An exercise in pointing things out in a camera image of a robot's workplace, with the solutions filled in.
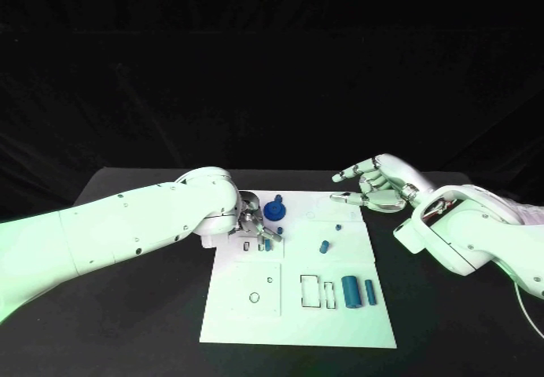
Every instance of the table surface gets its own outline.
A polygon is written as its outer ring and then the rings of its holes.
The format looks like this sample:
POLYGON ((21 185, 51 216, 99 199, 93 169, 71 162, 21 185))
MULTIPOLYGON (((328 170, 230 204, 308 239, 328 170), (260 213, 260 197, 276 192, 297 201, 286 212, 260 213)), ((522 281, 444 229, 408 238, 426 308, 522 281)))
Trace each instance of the table surface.
MULTIPOLYGON (((74 205, 185 171, 103 168, 74 205)), ((333 173, 230 171, 239 189, 356 191, 356 180, 334 184, 333 173)), ((467 183, 457 173, 426 176, 438 185, 467 183)), ((392 235, 408 208, 396 214, 361 208, 361 216, 395 350, 198 343, 213 249, 201 249, 191 234, 64 282, 17 310, 0 326, 0 375, 533 375, 544 342, 499 268, 488 263, 458 276, 426 252, 412 255, 392 235)), ((544 328, 540 300, 522 297, 544 328)))

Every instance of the blue object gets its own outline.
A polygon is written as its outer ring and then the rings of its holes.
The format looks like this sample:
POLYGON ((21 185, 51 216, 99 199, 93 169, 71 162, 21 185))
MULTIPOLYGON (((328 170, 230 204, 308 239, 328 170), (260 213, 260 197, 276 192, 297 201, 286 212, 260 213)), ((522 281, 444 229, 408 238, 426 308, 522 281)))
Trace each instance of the blue object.
POLYGON ((343 299, 346 300, 346 308, 356 309, 361 307, 359 286, 353 276, 341 277, 343 299))
POLYGON ((325 253, 325 249, 328 248, 328 241, 323 241, 320 244, 318 252, 320 254, 325 253))
POLYGON ((367 303, 370 305, 376 305, 376 296, 373 295, 373 287, 372 287, 370 280, 364 280, 364 287, 366 287, 367 303))
POLYGON ((269 221, 278 221, 285 216, 285 206, 281 203, 281 195, 275 195, 272 202, 268 202, 263 206, 263 217, 269 221))

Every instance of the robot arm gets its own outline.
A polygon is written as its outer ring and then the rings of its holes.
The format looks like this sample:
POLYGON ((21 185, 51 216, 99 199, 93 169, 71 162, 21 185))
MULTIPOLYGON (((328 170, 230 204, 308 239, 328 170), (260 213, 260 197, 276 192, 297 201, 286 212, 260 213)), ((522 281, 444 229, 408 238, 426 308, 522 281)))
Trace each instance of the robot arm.
POLYGON ((435 189, 390 155, 356 164, 331 179, 340 181, 357 174, 363 193, 336 192, 330 198, 380 212, 393 211, 382 210, 386 200, 392 207, 398 198, 408 202, 413 212, 393 235, 412 253, 426 249, 444 267, 463 276, 493 261, 522 289, 544 298, 544 225, 526 222, 544 218, 542 209, 506 201, 471 185, 435 189), (377 192, 387 194, 376 203, 372 194, 377 192))
MULTIPOLYGON (((89 204, 0 224, 0 321, 58 283, 181 240, 258 225, 250 206, 214 167, 174 182, 121 192, 89 204)), ((259 225, 255 235, 281 240, 259 225)))

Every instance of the black backdrop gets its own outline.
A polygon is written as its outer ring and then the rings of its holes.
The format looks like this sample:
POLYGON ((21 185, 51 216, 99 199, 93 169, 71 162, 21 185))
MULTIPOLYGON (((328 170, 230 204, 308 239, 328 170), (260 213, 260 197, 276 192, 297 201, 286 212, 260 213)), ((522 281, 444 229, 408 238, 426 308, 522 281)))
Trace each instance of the black backdrop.
POLYGON ((70 205, 100 167, 337 170, 380 152, 539 203, 540 33, 513 12, 367 14, 327 1, 4 6, 0 216, 70 205))

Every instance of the robotic hand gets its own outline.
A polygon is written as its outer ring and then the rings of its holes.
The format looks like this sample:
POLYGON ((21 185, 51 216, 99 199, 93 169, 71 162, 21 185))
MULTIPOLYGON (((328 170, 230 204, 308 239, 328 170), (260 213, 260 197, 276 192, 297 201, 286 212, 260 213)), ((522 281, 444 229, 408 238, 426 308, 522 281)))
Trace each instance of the robotic hand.
POLYGON ((0 224, 0 322, 58 283, 175 243, 190 232, 243 230, 281 241, 262 225, 258 198, 229 173, 204 167, 95 202, 0 224))
POLYGON ((520 288, 544 298, 544 208, 517 204, 473 185, 435 188, 387 154, 347 167, 331 180, 356 175, 361 194, 336 192, 330 199, 380 212, 402 210, 408 202, 413 212, 393 236, 413 254, 425 248, 463 276, 493 261, 520 288))

